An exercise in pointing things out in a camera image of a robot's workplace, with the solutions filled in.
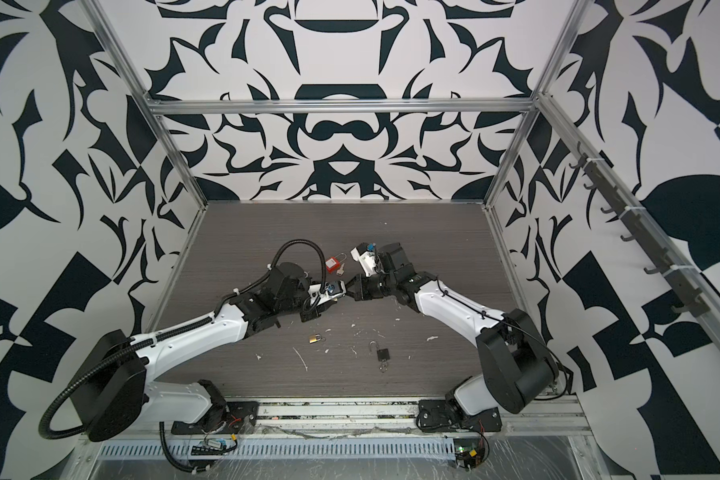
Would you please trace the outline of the red padlock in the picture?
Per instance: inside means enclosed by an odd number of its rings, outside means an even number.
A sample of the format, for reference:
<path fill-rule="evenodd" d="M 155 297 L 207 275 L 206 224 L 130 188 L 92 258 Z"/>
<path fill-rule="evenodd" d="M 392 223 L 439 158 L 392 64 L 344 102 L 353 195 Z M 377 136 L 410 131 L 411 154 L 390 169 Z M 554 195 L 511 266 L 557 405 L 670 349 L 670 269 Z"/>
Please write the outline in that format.
<path fill-rule="evenodd" d="M 339 253 L 335 256 L 328 257 L 325 260 L 326 271 L 330 274 L 342 276 L 344 274 L 346 259 L 347 255 L 345 253 Z"/>

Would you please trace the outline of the black padlock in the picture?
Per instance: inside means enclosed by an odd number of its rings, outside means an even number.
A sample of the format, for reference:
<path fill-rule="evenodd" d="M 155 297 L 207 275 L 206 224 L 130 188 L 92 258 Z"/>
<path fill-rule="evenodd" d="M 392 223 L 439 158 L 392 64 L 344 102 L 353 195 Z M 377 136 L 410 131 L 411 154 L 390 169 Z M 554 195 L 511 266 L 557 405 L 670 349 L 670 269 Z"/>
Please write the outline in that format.
<path fill-rule="evenodd" d="M 379 363 L 379 371 L 381 373 L 386 373 L 389 368 L 389 361 L 391 359 L 389 350 L 387 348 L 381 348 L 377 341 L 372 340 L 369 342 L 369 351 L 372 354 L 376 355 L 377 361 Z"/>

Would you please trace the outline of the large brass padlock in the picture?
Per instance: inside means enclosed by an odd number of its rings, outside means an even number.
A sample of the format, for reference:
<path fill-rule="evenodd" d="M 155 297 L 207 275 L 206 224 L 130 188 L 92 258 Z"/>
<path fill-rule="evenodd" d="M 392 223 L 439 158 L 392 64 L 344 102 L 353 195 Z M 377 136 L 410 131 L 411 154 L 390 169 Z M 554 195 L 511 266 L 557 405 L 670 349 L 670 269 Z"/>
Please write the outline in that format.
<path fill-rule="evenodd" d="M 327 291 L 331 295 L 343 296 L 346 294 L 346 287 L 343 281 L 335 281 L 327 285 Z"/>

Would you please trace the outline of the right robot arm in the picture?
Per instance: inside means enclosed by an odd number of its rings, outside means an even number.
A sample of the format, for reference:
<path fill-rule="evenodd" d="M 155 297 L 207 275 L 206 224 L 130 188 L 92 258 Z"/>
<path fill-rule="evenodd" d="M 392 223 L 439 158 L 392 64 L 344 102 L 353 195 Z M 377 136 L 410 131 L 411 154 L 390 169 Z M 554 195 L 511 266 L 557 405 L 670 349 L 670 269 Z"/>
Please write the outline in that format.
<path fill-rule="evenodd" d="M 502 312 L 456 292 L 438 276 L 416 270 L 399 243 L 361 243 L 351 250 L 351 258 L 362 269 L 347 283 L 353 299 L 393 297 L 440 321 L 476 348 L 481 375 L 452 391 L 466 415 L 497 407 L 518 414 L 558 380 L 560 362 L 526 312 Z"/>

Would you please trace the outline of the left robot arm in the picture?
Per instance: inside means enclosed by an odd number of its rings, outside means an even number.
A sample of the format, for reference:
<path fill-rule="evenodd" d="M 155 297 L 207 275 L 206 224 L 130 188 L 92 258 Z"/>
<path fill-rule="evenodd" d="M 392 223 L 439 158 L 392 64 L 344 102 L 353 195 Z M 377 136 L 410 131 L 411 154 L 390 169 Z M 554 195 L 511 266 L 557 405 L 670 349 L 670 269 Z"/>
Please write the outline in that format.
<path fill-rule="evenodd" d="M 106 334 L 41 415 L 40 437 L 59 440 L 84 434 L 100 442 L 141 423 L 206 422 L 216 427 L 224 422 L 227 402 L 211 381 L 173 384 L 160 378 L 218 347 L 278 325 L 283 315 L 315 319 L 344 297 L 344 282 L 328 279 L 326 257 L 315 242 L 301 243 L 318 256 L 317 279 L 282 261 L 297 243 L 283 244 L 259 279 L 225 295 L 207 314 L 152 333 Z"/>

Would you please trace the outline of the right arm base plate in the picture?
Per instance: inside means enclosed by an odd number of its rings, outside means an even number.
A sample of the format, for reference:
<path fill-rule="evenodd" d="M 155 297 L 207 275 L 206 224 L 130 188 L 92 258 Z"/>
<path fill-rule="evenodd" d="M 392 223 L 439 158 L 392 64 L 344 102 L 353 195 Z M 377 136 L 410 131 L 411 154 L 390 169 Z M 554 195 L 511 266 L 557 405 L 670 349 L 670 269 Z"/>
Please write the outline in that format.
<path fill-rule="evenodd" d="M 424 433 L 500 432 L 503 423 L 497 408 L 468 414 L 453 399 L 418 401 L 416 428 Z"/>

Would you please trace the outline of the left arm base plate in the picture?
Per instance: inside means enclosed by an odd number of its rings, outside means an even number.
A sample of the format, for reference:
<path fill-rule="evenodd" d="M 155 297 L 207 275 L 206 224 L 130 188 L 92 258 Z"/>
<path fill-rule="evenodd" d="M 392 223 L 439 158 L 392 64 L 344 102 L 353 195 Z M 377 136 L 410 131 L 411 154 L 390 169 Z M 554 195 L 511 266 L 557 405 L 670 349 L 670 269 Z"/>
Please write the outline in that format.
<path fill-rule="evenodd" d="M 195 423 L 174 422 L 170 427 L 173 435 L 240 434 L 256 426 L 259 403 L 257 401 L 232 401 L 225 407 L 212 406 Z"/>

